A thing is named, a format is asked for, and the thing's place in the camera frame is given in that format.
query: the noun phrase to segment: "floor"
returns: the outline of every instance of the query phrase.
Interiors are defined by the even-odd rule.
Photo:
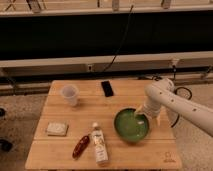
[[[213,108],[213,84],[189,85],[192,101]],[[7,111],[0,118],[0,136],[14,147],[6,153],[0,150],[0,171],[25,171],[24,165],[33,134],[47,94],[0,96],[0,107]],[[176,114],[168,110],[171,122]],[[213,171],[213,140],[183,118],[173,128],[183,162],[183,171]]]

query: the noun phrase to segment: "black phone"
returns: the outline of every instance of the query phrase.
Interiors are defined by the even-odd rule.
[[[102,88],[104,90],[104,94],[105,94],[106,97],[110,97],[110,96],[114,95],[112,87],[111,87],[109,81],[101,82],[101,86],[102,86]]]

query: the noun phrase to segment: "hot dog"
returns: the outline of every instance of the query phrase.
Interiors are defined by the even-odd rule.
[[[90,142],[89,135],[83,136],[81,140],[78,142],[78,144],[75,146],[72,157],[74,159],[77,159],[85,150],[89,142]]]

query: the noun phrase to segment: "sauce bottle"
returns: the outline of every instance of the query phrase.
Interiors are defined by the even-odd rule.
[[[103,132],[100,129],[98,123],[94,122],[92,126],[93,126],[92,139],[95,146],[96,162],[99,165],[103,165],[108,162],[108,154],[104,142]]]

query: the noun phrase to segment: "bowl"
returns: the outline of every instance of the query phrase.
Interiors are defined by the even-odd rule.
[[[118,112],[114,119],[114,127],[118,135],[127,142],[137,143],[149,131],[149,121],[145,115],[135,115],[135,109],[126,108]]]

